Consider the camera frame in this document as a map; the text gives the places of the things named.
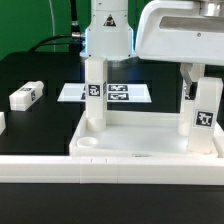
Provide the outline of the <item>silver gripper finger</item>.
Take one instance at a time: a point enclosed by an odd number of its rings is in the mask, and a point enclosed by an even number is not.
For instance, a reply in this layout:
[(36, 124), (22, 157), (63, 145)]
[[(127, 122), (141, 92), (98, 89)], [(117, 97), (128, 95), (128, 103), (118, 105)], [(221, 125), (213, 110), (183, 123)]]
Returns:
[(180, 73), (185, 82), (185, 98), (194, 99), (197, 90), (197, 84), (193, 81), (194, 65), (192, 63), (182, 63), (180, 65)]

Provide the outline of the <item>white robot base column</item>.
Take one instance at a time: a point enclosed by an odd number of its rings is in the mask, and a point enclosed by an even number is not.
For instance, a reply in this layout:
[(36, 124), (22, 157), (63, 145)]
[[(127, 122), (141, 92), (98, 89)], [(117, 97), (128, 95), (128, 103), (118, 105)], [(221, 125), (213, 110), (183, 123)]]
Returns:
[(134, 32), (128, 23), (128, 0), (91, 0), (91, 22), (85, 29), (80, 56), (123, 61), (136, 56)]

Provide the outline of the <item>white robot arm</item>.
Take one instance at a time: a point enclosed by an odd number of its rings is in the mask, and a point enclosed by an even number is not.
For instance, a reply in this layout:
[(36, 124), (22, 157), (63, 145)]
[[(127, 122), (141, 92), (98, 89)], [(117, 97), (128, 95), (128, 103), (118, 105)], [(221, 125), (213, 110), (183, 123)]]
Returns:
[(135, 50), (141, 59), (180, 62), (189, 94), (194, 64), (224, 66), (224, 0), (152, 0)]

